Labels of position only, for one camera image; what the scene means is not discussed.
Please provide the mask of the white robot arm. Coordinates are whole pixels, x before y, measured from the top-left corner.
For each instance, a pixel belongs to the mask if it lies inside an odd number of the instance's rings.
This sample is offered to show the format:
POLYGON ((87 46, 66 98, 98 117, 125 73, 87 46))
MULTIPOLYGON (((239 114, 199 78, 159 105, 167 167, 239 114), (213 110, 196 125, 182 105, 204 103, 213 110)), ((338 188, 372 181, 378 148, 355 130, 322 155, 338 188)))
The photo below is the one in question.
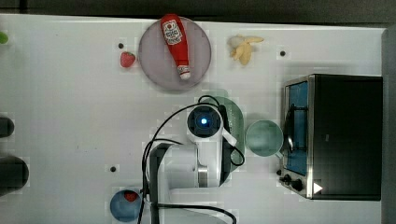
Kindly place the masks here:
POLYGON ((151 223, 160 224, 160 210, 174 209, 172 189, 216 188, 231 172, 237 140, 229 133, 226 108, 202 103, 188 108, 187 145, 160 143, 145 158, 145 192, 151 223))

